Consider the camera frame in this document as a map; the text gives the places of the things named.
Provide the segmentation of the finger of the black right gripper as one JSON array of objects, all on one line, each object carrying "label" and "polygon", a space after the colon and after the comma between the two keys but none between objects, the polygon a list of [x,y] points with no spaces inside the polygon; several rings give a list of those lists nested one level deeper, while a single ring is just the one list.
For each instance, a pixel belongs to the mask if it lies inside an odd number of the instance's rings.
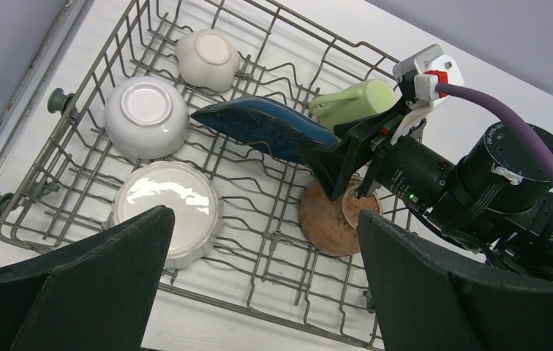
[{"label": "finger of the black right gripper", "polygon": [[371,195],[388,183],[394,147],[391,137],[405,115],[387,112],[349,124],[339,124],[336,131],[344,132],[334,146],[303,148],[300,154],[314,173],[324,194],[330,201],[344,196],[354,174],[363,166],[362,183],[355,188],[358,198]]}]

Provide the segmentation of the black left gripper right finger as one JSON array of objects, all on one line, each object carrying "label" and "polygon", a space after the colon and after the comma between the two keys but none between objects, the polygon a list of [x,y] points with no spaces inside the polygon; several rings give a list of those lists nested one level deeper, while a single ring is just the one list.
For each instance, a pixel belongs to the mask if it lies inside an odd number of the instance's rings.
[{"label": "black left gripper right finger", "polygon": [[553,350],[553,282],[471,260],[369,210],[358,239],[387,350]]}]

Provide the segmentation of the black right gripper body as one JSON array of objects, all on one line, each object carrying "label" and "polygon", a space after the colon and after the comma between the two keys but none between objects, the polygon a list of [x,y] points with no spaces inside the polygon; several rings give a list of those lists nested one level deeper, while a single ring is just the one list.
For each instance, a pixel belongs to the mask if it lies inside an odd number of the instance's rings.
[{"label": "black right gripper body", "polygon": [[353,195],[368,197],[381,186],[420,214],[455,214],[455,164],[418,140],[425,124],[393,144],[398,126],[397,117],[381,124],[372,162]]}]

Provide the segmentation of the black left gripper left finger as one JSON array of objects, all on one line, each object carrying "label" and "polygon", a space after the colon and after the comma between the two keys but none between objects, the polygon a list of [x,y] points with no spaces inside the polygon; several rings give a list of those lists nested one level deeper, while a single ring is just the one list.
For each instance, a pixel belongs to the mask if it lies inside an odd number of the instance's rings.
[{"label": "black left gripper left finger", "polygon": [[0,267],[0,350],[141,350],[175,223],[158,205]]}]

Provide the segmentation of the blue leaf-shaped dish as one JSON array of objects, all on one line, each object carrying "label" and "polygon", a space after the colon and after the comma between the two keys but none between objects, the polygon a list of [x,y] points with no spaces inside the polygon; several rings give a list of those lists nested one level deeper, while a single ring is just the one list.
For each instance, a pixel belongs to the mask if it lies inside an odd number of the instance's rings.
[{"label": "blue leaf-shaped dish", "polygon": [[287,105],[247,95],[202,107],[194,120],[277,159],[303,164],[299,150],[337,144],[328,128]]}]

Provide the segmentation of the tan brown bowl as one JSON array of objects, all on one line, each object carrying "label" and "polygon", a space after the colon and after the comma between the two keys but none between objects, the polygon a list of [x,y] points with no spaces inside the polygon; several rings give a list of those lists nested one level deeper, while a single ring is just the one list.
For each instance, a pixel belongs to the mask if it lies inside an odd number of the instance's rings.
[{"label": "tan brown bowl", "polygon": [[319,252],[332,257],[351,256],[360,252],[357,231],[360,211],[383,213],[376,194],[356,197],[356,190],[361,183],[361,178],[351,178],[346,192],[335,201],[328,199],[318,180],[306,186],[298,216],[303,234]]}]

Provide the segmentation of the green mug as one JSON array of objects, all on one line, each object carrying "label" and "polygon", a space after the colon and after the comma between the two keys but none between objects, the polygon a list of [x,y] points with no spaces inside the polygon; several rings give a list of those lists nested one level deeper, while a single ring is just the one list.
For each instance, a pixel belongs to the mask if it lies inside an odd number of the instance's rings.
[{"label": "green mug", "polygon": [[334,126],[382,113],[393,107],[396,95],[383,80],[365,80],[343,91],[324,94],[309,103],[309,112],[334,133]]}]

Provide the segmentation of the white scalloped bowl black rim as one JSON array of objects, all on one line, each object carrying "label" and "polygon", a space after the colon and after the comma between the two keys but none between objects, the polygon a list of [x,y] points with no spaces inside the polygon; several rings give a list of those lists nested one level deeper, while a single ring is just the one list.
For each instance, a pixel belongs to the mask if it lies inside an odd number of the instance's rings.
[{"label": "white scalloped bowl black rim", "polygon": [[104,228],[158,205],[175,215],[165,270],[184,269],[211,252],[224,227],[222,197],[202,172],[184,162],[153,162],[131,173]]}]

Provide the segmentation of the small white lobed bowl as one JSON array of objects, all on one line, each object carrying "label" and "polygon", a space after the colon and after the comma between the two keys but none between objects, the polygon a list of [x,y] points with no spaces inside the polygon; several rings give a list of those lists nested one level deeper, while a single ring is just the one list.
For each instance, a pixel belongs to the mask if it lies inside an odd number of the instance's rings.
[{"label": "small white lobed bowl", "polygon": [[228,90],[240,68],[236,47],[213,29],[184,35],[176,43],[176,58],[186,83],[216,92]]}]

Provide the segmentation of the plain white bowl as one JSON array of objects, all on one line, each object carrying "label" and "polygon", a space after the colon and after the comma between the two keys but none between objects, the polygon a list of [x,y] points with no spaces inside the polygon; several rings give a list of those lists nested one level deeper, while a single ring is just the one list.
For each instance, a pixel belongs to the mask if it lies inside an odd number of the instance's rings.
[{"label": "plain white bowl", "polygon": [[189,137],[189,112],[180,92],[163,79],[141,76],[117,85],[105,102],[105,131],[120,155],[158,159]]}]

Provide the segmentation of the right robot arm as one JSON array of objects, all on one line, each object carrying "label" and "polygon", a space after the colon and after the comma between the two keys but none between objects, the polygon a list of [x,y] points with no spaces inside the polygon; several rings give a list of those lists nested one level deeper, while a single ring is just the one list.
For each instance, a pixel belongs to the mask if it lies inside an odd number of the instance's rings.
[{"label": "right robot arm", "polygon": [[422,126],[395,143],[395,121],[356,124],[332,146],[301,149],[326,196],[350,192],[350,179],[367,172],[355,188],[368,196],[382,187],[444,241],[483,253],[489,265],[553,281],[552,183],[504,124],[487,128],[457,163],[421,142]]}]

